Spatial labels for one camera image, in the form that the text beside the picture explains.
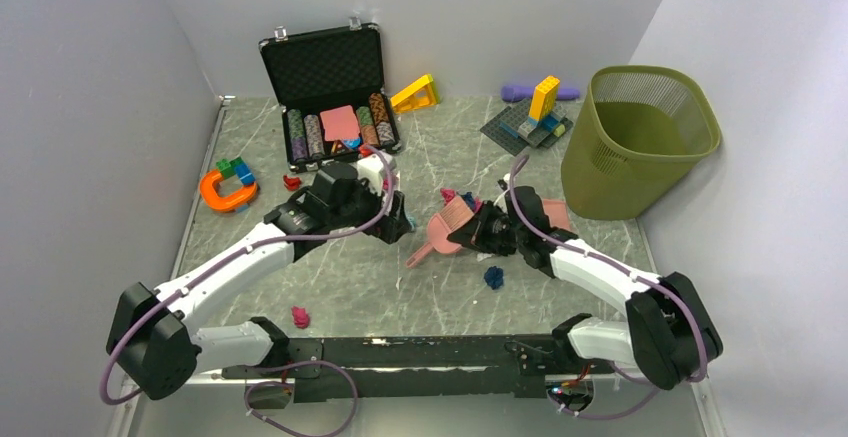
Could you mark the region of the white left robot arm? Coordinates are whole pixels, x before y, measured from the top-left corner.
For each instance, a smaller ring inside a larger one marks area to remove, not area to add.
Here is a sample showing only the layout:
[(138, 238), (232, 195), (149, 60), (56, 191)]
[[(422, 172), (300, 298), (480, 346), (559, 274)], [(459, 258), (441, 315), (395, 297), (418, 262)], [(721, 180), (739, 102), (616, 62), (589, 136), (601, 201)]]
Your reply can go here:
[(290, 339), (279, 327), (266, 317), (210, 327), (211, 316), (329, 240), (364, 233), (393, 244), (410, 230), (391, 156), (376, 152), (324, 166), (310, 185), (208, 262), (154, 289), (135, 283), (124, 290), (107, 338), (101, 399), (111, 405), (122, 401), (108, 392), (114, 367), (151, 400), (211, 370), (244, 366), (264, 377), (279, 374), (290, 361)]

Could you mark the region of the pink hand brush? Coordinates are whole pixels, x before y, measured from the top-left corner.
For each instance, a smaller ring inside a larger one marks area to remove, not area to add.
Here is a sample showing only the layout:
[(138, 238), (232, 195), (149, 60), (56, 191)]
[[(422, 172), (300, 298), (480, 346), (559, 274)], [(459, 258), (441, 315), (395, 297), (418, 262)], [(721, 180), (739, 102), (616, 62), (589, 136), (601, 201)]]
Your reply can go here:
[(461, 197), (455, 197), (439, 212), (435, 213), (426, 226), (426, 242), (405, 262), (407, 268), (419, 265), (432, 252), (450, 255), (457, 253), (462, 246), (451, 242), (448, 237), (469, 223), (474, 212)]

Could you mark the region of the pink dustpan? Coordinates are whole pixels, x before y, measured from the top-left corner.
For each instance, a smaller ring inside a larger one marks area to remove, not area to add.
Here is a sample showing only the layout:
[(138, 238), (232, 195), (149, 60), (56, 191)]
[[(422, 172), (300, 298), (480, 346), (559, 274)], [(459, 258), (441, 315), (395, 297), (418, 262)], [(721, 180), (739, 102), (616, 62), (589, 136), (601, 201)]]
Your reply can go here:
[(543, 199), (543, 210), (552, 228), (571, 231), (567, 205), (562, 200)]

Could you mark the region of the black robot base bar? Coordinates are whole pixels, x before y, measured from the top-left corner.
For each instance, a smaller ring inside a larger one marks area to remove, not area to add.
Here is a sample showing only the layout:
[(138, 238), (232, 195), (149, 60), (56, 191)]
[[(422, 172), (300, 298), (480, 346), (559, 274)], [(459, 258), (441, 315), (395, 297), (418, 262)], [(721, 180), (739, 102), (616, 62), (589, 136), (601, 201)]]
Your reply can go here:
[(550, 382), (580, 376), (592, 362), (550, 334), (293, 338), (285, 358), (230, 366), (226, 380), (294, 385), (297, 403), (363, 398), (507, 394), (542, 398)]

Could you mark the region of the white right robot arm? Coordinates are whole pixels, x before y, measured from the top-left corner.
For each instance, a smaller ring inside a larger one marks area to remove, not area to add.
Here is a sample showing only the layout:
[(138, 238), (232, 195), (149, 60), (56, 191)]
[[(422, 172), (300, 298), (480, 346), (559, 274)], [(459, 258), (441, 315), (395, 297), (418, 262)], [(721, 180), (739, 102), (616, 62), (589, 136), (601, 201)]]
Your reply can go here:
[(671, 390), (702, 379), (724, 350), (721, 337), (691, 279), (665, 276), (610, 257), (561, 222), (550, 202), (529, 186), (486, 201), (448, 235), (480, 253), (520, 255), (532, 269), (573, 284), (613, 306), (622, 320), (575, 315), (551, 332), (553, 363), (572, 373), (591, 361), (637, 369), (653, 386)]

